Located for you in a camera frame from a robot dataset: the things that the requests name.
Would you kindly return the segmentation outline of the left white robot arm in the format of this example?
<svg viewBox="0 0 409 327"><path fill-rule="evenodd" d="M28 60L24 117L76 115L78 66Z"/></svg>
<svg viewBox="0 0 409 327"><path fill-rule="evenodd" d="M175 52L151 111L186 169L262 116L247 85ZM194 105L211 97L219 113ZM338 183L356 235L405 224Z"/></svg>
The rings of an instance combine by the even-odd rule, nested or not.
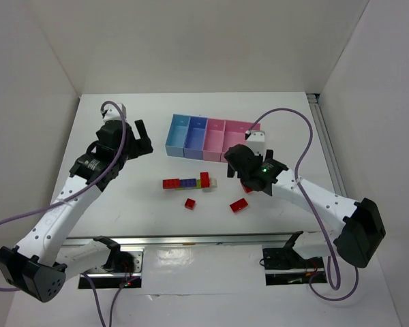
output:
<svg viewBox="0 0 409 327"><path fill-rule="evenodd" d="M0 248L0 271L15 288L40 302L52 300L64 283L97 266L108 272L132 268L134 258L121 251L119 243L97 236L69 251L62 250L66 238L82 217L115 179L129 159L152 153L145 124L135 122L139 139L128 123L109 120L97 131L70 169L65 185L35 227L13 248Z"/></svg>

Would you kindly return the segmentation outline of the red rounded lego brick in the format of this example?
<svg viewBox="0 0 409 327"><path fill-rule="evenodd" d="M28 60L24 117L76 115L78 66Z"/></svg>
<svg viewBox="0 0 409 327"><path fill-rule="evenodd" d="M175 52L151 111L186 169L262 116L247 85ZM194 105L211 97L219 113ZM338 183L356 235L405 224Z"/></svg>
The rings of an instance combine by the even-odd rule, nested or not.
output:
<svg viewBox="0 0 409 327"><path fill-rule="evenodd" d="M202 188L209 188L210 187L210 177L208 172L201 172L200 173L200 186Z"/></svg>

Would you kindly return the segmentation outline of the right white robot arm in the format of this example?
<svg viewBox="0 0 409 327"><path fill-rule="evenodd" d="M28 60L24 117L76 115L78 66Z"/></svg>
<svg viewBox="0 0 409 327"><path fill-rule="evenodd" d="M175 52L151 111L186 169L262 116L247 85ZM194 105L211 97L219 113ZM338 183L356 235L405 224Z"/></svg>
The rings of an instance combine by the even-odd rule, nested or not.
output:
<svg viewBox="0 0 409 327"><path fill-rule="evenodd" d="M276 196L302 208L318 213L330 232L298 232L289 242L303 259L325 257L334 250L350 265L365 268L386 235L375 202L363 198L360 202L341 197L305 179L272 157L255 155L247 146L238 144L224 155L228 176L237 175L249 189Z"/></svg>

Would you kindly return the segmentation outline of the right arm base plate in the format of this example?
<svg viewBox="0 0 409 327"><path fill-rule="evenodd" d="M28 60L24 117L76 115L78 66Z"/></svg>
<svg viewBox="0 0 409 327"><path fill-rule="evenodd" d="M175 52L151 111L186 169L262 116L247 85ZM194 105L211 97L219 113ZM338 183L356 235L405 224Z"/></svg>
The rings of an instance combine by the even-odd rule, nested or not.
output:
<svg viewBox="0 0 409 327"><path fill-rule="evenodd" d="M289 248L264 248L259 265L267 286L308 284L312 276L313 283L327 282L322 258L306 260Z"/></svg>

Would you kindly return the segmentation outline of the red long lego brick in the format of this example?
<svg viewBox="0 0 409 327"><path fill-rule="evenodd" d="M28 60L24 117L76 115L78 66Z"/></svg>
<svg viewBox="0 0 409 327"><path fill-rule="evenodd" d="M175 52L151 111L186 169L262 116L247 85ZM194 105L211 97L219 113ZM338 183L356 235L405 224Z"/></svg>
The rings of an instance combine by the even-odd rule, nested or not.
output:
<svg viewBox="0 0 409 327"><path fill-rule="evenodd" d="M163 189L178 189L181 187L181 182L179 178L164 179L162 181Z"/></svg>

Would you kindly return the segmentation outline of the purple lego brick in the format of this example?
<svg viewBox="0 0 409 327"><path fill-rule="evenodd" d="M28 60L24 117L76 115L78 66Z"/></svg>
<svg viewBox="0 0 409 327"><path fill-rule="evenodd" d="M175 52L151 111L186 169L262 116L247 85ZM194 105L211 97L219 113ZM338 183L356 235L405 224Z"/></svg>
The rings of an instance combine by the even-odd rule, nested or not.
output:
<svg viewBox="0 0 409 327"><path fill-rule="evenodd" d="M186 178L179 180L180 188L195 188L197 187L197 179L196 178Z"/></svg>

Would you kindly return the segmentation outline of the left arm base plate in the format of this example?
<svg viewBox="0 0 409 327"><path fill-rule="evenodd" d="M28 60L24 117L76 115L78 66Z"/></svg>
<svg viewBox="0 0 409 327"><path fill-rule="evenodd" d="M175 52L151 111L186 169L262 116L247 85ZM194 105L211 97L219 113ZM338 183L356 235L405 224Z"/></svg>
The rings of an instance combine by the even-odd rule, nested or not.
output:
<svg viewBox="0 0 409 327"><path fill-rule="evenodd" d="M85 272L97 290L118 289L123 283L126 289L141 288L144 249L124 246L121 250L128 253L129 256L115 268L105 269L96 266Z"/></svg>

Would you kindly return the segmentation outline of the white lego brick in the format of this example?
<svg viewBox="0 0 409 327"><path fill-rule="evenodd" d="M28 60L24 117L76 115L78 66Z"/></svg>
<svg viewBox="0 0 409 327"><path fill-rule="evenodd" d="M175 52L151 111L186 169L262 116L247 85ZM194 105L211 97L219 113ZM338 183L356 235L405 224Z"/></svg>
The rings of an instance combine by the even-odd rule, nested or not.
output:
<svg viewBox="0 0 409 327"><path fill-rule="evenodd" d="M215 178L210 178L209 179L209 186L208 187L203 187L202 190L204 192L211 192L216 188L217 188L217 180Z"/></svg>

